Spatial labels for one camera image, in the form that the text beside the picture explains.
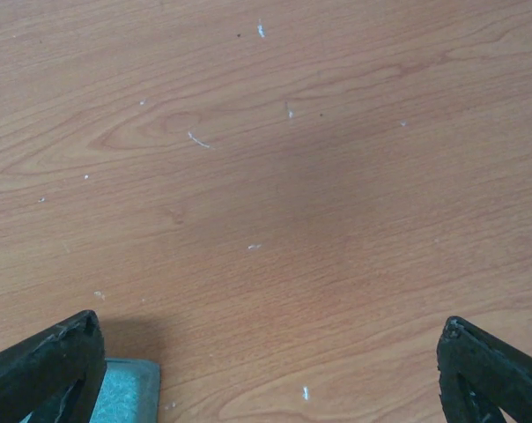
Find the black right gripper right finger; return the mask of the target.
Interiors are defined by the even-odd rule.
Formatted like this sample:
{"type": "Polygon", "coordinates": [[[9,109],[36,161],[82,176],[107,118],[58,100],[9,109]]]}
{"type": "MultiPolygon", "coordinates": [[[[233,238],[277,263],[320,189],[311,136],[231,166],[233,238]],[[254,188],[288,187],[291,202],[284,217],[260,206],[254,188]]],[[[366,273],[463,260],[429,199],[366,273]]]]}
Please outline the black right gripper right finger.
{"type": "Polygon", "coordinates": [[[437,344],[440,402],[448,422],[532,422],[532,357],[459,317],[437,344]]]}

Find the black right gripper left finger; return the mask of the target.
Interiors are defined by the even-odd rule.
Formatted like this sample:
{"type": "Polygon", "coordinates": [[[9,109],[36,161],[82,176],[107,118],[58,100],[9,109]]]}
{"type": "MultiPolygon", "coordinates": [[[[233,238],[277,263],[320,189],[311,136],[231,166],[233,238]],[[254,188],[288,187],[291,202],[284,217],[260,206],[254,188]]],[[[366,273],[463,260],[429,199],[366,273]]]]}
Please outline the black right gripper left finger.
{"type": "Polygon", "coordinates": [[[88,422],[106,371],[99,319],[78,312],[0,352],[0,422],[88,422]]]}

